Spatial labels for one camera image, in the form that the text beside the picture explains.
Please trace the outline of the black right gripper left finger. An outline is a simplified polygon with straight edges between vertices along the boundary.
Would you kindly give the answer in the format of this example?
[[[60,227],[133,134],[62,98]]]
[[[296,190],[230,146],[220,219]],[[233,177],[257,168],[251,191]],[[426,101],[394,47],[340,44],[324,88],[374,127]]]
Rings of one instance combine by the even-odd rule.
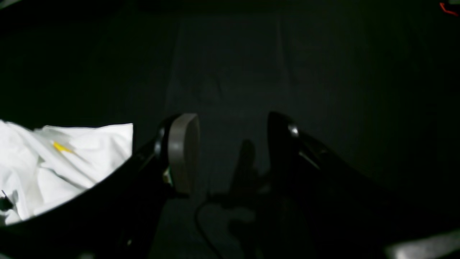
[[[155,160],[164,184],[178,196],[190,196],[198,174],[200,119],[196,113],[164,119],[155,137]]]

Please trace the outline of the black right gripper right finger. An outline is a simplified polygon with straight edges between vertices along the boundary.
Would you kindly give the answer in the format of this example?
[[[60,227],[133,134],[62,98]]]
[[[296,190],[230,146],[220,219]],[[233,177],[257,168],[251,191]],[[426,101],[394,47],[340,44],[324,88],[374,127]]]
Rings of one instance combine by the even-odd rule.
[[[275,111],[267,119],[267,141],[272,189],[278,195],[289,192],[292,167],[297,151],[298,128],[291,117]]]

